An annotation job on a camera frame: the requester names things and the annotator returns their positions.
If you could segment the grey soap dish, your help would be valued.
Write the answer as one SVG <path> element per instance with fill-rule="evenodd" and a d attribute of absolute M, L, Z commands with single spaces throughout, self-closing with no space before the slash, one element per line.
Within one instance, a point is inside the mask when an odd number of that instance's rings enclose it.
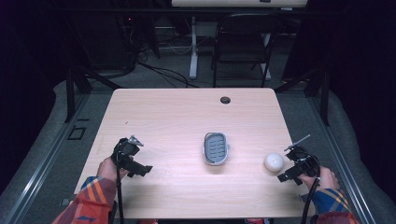
<path fill-rule="evenodd" d="M 230 146 L 224 133 L 207 133 L 204 139 L 203 154 L 209 165 L 222 165 L 229 155 Z"/>

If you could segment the black folding chair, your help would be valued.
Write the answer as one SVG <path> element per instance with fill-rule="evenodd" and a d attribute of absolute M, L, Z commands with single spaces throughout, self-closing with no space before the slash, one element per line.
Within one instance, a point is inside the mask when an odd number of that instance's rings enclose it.
<path fill-rule="evenodd" d="M 279 17 L 270 14 L 237 13 L 223 18 L 216 27 L 212 54 L 213 86 L 217 86 L 219 63 L 263 64 L 262 84 L 266 81 L 276 35 L 282 28 Z"/>

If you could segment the person's right hand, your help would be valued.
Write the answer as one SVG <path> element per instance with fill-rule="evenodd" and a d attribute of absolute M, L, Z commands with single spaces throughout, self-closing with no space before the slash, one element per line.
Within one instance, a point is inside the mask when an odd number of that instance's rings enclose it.
<path fill-rule="evenodd" d="M 303 183 L 311 189 L 314 185 L 314 181 L 316 180 L 314 177 L 310 177 L 308 175 L 300 175 L 299 179 L 303 181 Z M 335 173 L 331 171 L 329 168 L 321 166 L 320 167 L 320 179 L 318 182 L 317 190 L 321 189 L 339 189 L 339 181 L 335 176 Z"/>

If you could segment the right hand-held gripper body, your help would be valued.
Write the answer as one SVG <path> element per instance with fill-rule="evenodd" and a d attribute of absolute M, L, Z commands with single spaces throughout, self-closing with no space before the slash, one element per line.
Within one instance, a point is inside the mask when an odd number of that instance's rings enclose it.
<path fill-rule="evenodd" d="M 286 157 L 290 161 L 294 162 L 294 165 L 292 167 L 296 167 L 300 171 L 300 175 L 308 175 L 310 177 L 314 177 L 318 174 L 318 160 L 306 149 L 299 146 L 299 144 L 308 137 L 309 135 L 288 146 L 286 148 Z"/>

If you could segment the white round soap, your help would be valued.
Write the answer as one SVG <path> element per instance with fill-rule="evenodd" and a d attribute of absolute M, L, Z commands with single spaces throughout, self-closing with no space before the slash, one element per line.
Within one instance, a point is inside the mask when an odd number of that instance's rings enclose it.
<path fill-rule="evenodd" d="M 264 166 L 270 172 L 280 172 L 284 167 L 284 159 L 278 153 L 269 153 L 264 159 Z"/>

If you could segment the aluminium floor rail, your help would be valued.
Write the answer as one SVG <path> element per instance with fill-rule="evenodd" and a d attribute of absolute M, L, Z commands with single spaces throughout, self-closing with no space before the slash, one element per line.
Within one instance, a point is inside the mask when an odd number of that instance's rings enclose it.
<path fill-rule="evenodd" d="M 376 224 L 375 218 L 372 211 L 370 210 L 368 203 L 363 197 L 362 191 L 355 177 L 351 173 L 351 170 L 347 164 L 344 154 L 339 147 L 330 126 L 327 126 L 321 118 L 319 112 L 319 103 L 316 99 L 308 98 L 308 103 L 318 121 L 321 130 L 324 132 L 327 141 L 330 145 L 330 153 L 332 154 L 332 160 L 337 167 L 339 174 L 343 180 L 346 192 L 352 201 L 354 208 L 361 220 L 361 224 Z"/>
<path fill-rule="evenodd" d="M 59 96 L 21 167 L 0 195 L 0 224 L 50 224 L 67 206 L 88 155 L 92 118 L 88 95 L 77 99 L 69 121 Z"/>

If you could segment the person's left hand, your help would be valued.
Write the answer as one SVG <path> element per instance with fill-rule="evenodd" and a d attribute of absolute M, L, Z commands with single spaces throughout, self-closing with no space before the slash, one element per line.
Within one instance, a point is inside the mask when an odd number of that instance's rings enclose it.
<path fill-rule="evenodd" d="M 127 174 L 127 170 L 120 169 L 118 171 L 117 166 L 114 164 L 111 158 L 108 157 L 100 162 L 96 175 L 116 183 L 118 178 L 123 179 Z"/>

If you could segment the black metal frame stand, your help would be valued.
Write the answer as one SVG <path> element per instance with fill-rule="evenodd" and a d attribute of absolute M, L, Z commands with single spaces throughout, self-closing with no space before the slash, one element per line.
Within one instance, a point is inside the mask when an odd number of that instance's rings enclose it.
<path fill-rule="evenodd" d="M 78 90 L 83 94 L 90 94 L 92 91 L 92 85 L 89 83 L 88 78 L 91 77 L 100 83 L 108 86 L 112 90 L 120 89 L 120 85 L 108 80 L 107 78 L 99 75 L 91 69 L 84 66 L 71 67 L 66 74 L 66 101 L 67 101 L 67 113 L 65 123 L 69 122 L 75 115 L 76 102 L 75 102 L 75 90 Z"/>
<path fill-rule="evenodd" d="M 297 85 L 303 80 L 307 80 L 308 84 L 304 89 L 306 97 L 314 97 L 320 93 L 320 104 L 319 104 L 319 116 L 326 126 L 329 126 L 328 120 L 328 107 L 329 107 L 329 95 L 330 95 L 330 74 L 326 66 L 314 68 L 304 73 L 301 76 L 292 78 L 285 84 L 275 89 L 276 93 L 281 93 L 288 90 L 289 88 Z"/>

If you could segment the white desk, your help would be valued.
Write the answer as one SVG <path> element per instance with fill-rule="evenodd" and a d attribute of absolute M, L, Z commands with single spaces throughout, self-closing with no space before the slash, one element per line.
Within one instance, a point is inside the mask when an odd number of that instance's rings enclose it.
<path fill-rule="evenodd" d="M 231 9 L 248 8 L 254 9 L 259 7 L 269 8 L 294 8 L 306 7 L 308 0 L 171 0 L 172 7 L 185 8 L 209 8 L 209 9 Z M 196 16 L 191 18 L 191 66 L 190 78 L 197 78 L 198 51 L 197 51 L 197 33 L 196 33 Z"/>

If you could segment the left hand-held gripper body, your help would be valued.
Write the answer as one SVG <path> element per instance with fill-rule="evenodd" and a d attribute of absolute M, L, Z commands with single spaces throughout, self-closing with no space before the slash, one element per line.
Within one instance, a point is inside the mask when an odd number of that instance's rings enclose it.
<path fill-rule="evenodd" d="M 137 171 L 143 165 L 134 160 L 134 155 L 140 150 L 143 144 L 132 135 L 129 138 L 121 138 L 115 145 L 111 160 L 120 168 L 127 171 Z"/>

